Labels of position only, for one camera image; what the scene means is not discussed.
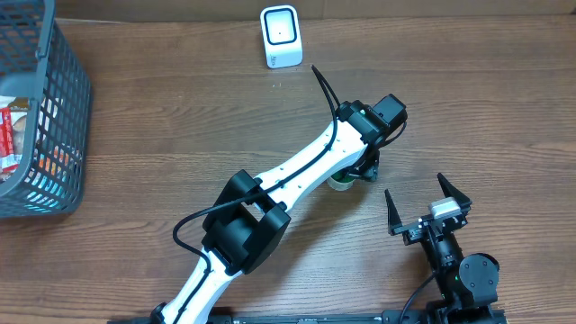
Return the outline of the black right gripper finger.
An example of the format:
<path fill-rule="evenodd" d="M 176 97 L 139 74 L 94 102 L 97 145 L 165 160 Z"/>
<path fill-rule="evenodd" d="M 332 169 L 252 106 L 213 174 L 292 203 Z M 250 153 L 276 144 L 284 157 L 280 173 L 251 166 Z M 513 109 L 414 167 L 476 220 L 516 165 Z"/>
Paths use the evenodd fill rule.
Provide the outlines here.
<path fill-rule="evenodd" d="M 390 191 L 386 189 L 384 193 L 385 193 L 385 200 L 387 203 L 388 233 L 397 234 L 398 229 L 402 227 L 401 217 L 398 214 L 397 208 L 394 204 Z"/>
<path fill-rule="evenodd" d="M 436 177 L 445 198 L 454 198 L 459 206 L 471 205 L 471 199 L 460 190 L 458 190 L 454 185 L 452 185 L 442 173 L 438 173 Z"/>

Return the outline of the green lid jar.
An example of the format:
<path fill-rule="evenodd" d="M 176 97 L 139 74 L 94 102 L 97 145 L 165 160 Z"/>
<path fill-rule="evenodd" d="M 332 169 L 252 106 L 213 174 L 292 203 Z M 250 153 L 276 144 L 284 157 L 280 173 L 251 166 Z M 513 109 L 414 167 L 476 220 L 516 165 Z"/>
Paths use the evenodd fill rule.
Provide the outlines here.
<path fill-rule="evenodd" d="M 342 192 L 350 189 L 355 180 L 350 174 L 338 172 L 327 179 L 327 184 L 332 189 Z"/>

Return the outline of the beige brown snack pouch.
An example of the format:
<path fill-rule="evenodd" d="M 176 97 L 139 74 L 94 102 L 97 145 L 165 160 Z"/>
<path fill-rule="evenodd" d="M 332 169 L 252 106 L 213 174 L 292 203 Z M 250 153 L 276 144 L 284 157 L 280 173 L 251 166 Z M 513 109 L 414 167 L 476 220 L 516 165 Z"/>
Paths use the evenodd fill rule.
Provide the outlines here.
<path fill-rule="evenodd" d="M 26 97 L 12 97 L 2 95 L 1 109 L 5 107 L 8 107 L 11 112 L 13 126 L 13 149 L 20 165 L 23 156 L 23 142 L 25 137 L 27 115 L 31 107 L 29 106 L 29 100 Z M 1 182 L 4 183 L 14 174 L 15 171 L 12 173 L 2 173 L 1 169 Z"/>

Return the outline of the teal orange cracker packet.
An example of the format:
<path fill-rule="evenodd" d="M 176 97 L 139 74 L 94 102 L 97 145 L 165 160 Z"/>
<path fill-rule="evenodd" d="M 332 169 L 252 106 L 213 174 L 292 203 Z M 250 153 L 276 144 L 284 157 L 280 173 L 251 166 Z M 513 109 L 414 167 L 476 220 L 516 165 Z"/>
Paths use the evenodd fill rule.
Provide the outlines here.
<path fill-rule="evenodd" d="M 77 159 L 82 158 L 78 153 L 78 150 L 70 147 L 56 146 L 48 156 L 40 154 L 36 157 L 39 164 L 31 169 L 25 179 L 33 187 L 26 195 L 29 202 L 27 208 L 45 212 L 60 205 L 59 200 L 64 200 L 68 195 L 64 185 L 74 183 L 72 176 L 77 174 Z"/>

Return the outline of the red white stick packet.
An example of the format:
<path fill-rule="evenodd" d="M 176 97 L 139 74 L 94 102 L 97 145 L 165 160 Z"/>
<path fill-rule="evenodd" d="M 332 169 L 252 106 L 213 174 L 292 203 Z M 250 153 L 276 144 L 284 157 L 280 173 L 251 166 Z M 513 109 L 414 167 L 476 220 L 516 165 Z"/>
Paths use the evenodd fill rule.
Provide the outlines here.
<path fill-rule="evenodd" d="M 8 107 L 1 109 L 1 169 L 2 173 L 12 173 L 19 166 L 14 153 L 14 136 L 11 112 Z"/>

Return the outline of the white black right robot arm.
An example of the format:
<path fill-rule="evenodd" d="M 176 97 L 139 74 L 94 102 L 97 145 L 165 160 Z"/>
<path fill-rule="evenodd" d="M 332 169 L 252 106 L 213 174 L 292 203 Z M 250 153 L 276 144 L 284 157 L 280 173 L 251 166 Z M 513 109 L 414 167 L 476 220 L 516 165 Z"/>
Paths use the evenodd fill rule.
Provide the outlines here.
<path fill-rule="evenodd" d="M 444 175 L 438 174 L 437 180 L 445 197 L 432 202 L 428 214 L 408 225 L 401 222 L 390 192 L 385 192 L 388 233 L 401 235 L 407 246 L 419 243 L 431 267 L 431 275 L 395 319 L 399 323 L 505 323 L 505 312 L 492 308 L 498 300 L 499 262 L 486 253 L 465 256 L 455 237 L 455 231 L 468 224 L 466 217 L 473 201 Z M 410 314 L 410 305 L 432 281 L 442 298 Z"/>

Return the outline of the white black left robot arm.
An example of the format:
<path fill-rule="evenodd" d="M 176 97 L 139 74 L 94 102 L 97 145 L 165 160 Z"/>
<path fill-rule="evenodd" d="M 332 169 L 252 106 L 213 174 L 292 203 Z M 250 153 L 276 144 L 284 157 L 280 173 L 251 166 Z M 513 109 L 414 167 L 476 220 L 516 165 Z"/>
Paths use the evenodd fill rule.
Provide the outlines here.
<path fill-rule="evenodd" d="M 238 171 L 215 204 L 200 212 L 199 262 L 178 295 L 159 304 L 151 323 L 205 323 L 230 283 L 259 267 L 278 246 L 291 209 L 322 183 L 337 191 L 378 177 L 379 150 L 404 130 L 406 106 L 393 94 L 374 106 L 343 102 L 311 144 L 281 165 L 251 176 Z"/>

